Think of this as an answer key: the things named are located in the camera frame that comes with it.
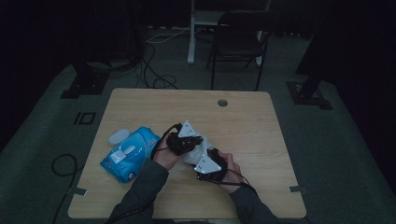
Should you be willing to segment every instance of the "person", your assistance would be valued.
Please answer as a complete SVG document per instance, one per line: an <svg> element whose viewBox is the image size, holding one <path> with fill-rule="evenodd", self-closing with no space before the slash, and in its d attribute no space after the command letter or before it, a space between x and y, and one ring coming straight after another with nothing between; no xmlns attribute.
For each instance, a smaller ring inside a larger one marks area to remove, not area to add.
<svg viewBox="0 0 396 224"><path fill-rule="evenodd" d="M168 135L163 137L157 147L160 150L155 151L153 159L145 160L140 174L136 177L121 202L114 207L107 223L154 223L152 219L154 212L152 202L154 202L156 195L165 185L169 171L182 157L182 155L177 156L174 154L166 145ZM233 162L233 155L220 151L219 155L227 161L227 168L233 171L227 172L223 182L244 182L242 176L238 175L241 174L241 170L239 165ZM262 203L254 190L234 185L219 185L219 187L229 194L242 224L278 223L277 217Z"/></svg>

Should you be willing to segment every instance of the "black metal base plate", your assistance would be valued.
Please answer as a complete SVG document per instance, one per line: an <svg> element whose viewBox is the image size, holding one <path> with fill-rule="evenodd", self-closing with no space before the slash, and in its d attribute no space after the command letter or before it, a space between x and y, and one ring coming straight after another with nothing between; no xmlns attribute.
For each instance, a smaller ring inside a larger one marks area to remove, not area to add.
<svg viewBox="0 0 396 224"><path fill-rule="evenodd" d="M332 106L328 100L323 98L323 95L319 90L316 90L314 94L312 94L311 98L304 98L299 95L299 91L301 87L304 85L302 82L286 82L288 84L288 88L293 99L293 102L296 105L318 105L322 110L332 110Z"/></svg>
<svg viewBox="0 0 396 224"><path fill-rule="evenodd" d="M81 84L79 76L76 76L69 90L62 93L61 99L77 99L82 95L100 95L106 85L109 73L95 74L88 84Z"/></svg>

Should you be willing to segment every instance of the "chair seat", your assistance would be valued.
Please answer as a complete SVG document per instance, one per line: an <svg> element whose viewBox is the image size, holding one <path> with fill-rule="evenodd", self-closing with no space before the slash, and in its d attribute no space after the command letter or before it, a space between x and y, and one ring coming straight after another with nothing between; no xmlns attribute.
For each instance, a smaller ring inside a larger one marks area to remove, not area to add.
<svg viewBox="0 0 396 224"><path fill-rule="evenodd" d="M222 57L259 57L262 46L255 33L251 35L223 35L218 38L218 54Z"/></svg>

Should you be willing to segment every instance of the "person's left hand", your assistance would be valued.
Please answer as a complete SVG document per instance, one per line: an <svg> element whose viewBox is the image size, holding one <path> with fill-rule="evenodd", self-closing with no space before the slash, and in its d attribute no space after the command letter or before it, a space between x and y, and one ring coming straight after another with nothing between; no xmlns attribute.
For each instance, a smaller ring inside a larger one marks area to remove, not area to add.
<svg viewBox="0 0 396 224"><path fill-rule="evenodd" d="M175 166L176 162L182 157L182 155L178 156L173 153L166 144L166 139L168 138L169 134L167 134L158 145L157 151L155 152L153 158L154 161L158 162L168 171L171 170Z"/></svg>

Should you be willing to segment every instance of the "white plastic lid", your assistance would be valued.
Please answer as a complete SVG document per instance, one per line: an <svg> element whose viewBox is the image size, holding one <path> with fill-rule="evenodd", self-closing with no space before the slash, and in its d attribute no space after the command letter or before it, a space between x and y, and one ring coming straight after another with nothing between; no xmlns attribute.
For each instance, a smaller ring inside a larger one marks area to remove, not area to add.
<svg viewBox="0 0 396 224"><path fill-rule="evenodd" d="M120 143L122 140L124 140L125 138L127 138L129 136L129 134L131 134L131 133L129 132L128 129L119 130L119 131L113 133L108 138L108 142L111 145L116 145L116 144Z"/></svg>

